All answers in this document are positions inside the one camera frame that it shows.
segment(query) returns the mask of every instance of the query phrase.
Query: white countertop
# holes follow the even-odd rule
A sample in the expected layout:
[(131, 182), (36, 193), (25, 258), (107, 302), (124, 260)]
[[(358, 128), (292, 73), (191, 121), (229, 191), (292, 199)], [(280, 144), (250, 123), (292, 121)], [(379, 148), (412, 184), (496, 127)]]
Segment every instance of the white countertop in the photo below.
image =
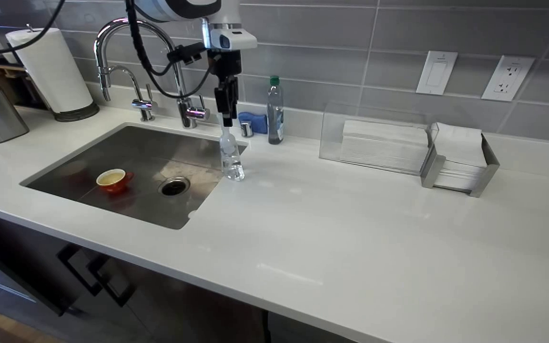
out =
[(0, 146), (4, 220), (358, 342), (549, 343), (549, 163), (518, 172), (549, 144), (494, 138), (503, 169), (469, 199), (318, 161), (318, 142), (253, 138), (248, 180), (170, 231), (19, 186), (135, 111), (25, 119), (30, 134)]

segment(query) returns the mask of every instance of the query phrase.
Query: paper towel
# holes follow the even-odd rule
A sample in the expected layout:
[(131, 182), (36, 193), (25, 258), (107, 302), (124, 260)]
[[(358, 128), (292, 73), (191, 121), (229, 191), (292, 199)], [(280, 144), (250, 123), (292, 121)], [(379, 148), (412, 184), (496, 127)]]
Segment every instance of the paper towel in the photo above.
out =
[(431, 127), (431, 138), (438, 155), (446, 157), (435, 186), (459, 191), (475, 189), (488, 167), (482, 153), (482, 132), (436, 123)]
[[(19, 47), (40, 31), (11, 31), (6, 39), (11, 47)], [(17, 56), (55, 115), (80, 111), (93, 104), (59, 29), (49, 29), (36, 45), (19, 50)]]

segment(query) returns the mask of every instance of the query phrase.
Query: light switch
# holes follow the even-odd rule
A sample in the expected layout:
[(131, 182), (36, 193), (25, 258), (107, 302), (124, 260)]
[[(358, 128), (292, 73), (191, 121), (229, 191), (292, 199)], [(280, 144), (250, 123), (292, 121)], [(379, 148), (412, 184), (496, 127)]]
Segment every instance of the light switch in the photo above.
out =
[(454, 52), (429, 52), (415, 92), (442, 96), (455, 62)]

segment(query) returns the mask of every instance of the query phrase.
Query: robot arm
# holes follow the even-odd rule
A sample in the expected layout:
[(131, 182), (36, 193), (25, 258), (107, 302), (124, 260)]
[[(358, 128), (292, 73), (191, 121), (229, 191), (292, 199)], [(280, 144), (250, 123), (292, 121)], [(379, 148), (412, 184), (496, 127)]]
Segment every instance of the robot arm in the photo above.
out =
[(253, 50), (257, 41), (242, 29), (238, 0), (135, 0), (150, 22), (202, 20), (202, 45), (208, 50)]

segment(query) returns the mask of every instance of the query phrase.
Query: cabinet handle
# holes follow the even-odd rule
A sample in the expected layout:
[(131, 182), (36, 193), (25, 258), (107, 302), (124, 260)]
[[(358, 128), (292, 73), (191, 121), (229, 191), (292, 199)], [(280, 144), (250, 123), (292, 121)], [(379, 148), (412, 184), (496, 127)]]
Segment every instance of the cabinet handle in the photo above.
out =
[(110, 287), (109, 287), (109, 277), (101, 275), (101, 270), (107, 266), (109, 258), (107, 256), (97, 256), (89, 266), (88, 271), (97, 279), (97, 283), (105, 289), (105, 292), (110, 296), (110, 300), (118, 306), (124, 308), (130, 298), (135, 294), (137, 287), (128, 283), (128, 289), (118, 296)]
[(76, 277), (76, 281), (78, 281), (91, 296), (97, 296), (97, 294), (101, 292), (99, 281), (97, 281), (95, 285), (89, 285), (89, 283), (70, 266), (70, 262), (69, 262), (69, 260), (70, 260), (74, 254), (78, 254), (78, 252), (80, 252), (78, 247), (69, 245), (69, 247), (65, 247), (65, 249), (57, 254), (57, 258), (59, 258), (59, 262), (69, 270), (69, 273), (70, 273), (72, 277)]

